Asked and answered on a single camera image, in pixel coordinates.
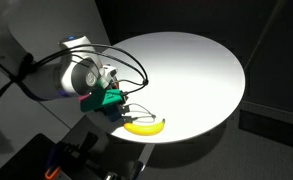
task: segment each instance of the white tabletop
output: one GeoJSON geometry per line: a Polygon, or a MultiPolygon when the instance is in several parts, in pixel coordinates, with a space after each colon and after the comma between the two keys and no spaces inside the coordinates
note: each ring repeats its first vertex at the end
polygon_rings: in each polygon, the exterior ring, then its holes
{"type": "MultiPolygon", "coordinates": [[[[155,120],[138,105],[131,105],[136,124],[152,124],[166,119],[162,132],[139,136],[126,131],[123,121],[111,123],[101,113],[87,116],[106,132],[129,141],[168,143],[201,135],[223,122],[238,106],[245,89],[245,75],[237,58],[224,46],[208,38],[179,32],[137,36],[115,45],[136,57],[146,69],[149,85],[129,95],[126,104],[136,103],[156,115],[155,120]]],[[[110,54],[135,65],[114,50],[110,54]]],[[[104,64],[118,68],[118,79],[142,82],[127,66],[101,57],[104,64]]],[[[137,86],[120,84],[121,90],[137,86]]]]}

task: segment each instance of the dark wall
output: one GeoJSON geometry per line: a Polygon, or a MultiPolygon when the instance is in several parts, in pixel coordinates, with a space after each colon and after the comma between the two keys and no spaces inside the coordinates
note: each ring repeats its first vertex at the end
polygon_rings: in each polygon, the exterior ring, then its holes
{"type": "MultiPolygon", "coordinates": [[[[96,0],[111,44],[140,34],[181,31],[231,50],[244,66],[276,0],[96,0]]],[[[271,28],[248,78],[246,100],[293,112],[293,0],[271,28]]]]}

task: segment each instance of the white round table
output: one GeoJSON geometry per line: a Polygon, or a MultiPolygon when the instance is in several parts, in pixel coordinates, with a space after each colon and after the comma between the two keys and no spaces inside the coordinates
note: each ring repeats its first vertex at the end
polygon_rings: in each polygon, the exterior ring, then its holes
{"type": "MultiPolygon", "coordinates": [[[[223,122],[243,96],[245,75],[241,64],[228,49],[208,38],[160,32],[130,38],[115,46],[136,57],[149,78],[148,86],[129,95],[126,104],[131,104],[131,113],[128,116],[141,125],[166,120],[159,134],[139,136],[126,131],[122,120],[112,123],[102,113],[87,113],[96,126],[118,138],[140,143],[170,143],[193,138],[223,122]]],[[[104,53],[138,67],[120,52],[108,49],[104,53]]],[[[104,64],[118,68],[117,79],[142,82],[139,74],[129,67],[100,58],[104,64]]],[[[137,87],[120,83],[123,91],[137,87]]]]}

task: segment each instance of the yellow banana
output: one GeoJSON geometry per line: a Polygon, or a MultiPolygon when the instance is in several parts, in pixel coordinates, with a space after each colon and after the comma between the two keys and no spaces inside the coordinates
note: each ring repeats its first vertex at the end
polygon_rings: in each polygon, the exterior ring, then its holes
{"type": "Polygon", "coordinates": [[[133,134],[141,136],[151,136],[160,133],[164,128],[164,124],[165,119],[163,119],[159,123],[150,126],[140,126],[133,123],[125,123],[124,128],[133,134]]]}

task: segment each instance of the banana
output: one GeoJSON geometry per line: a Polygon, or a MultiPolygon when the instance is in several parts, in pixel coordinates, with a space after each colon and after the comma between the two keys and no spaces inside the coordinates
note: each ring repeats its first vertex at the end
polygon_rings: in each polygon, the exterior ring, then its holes
{"type": "Polygon", "coordinates": [[[164,124],[165,124],[165,119],[163,119],[161,122],[157,124],[153,124],[150,126],[140,126],[133,123],[125,123],[124,128],[127,131],[136,135],[151,136],[151,135],[160,133],[164,128],[164,124]]]}

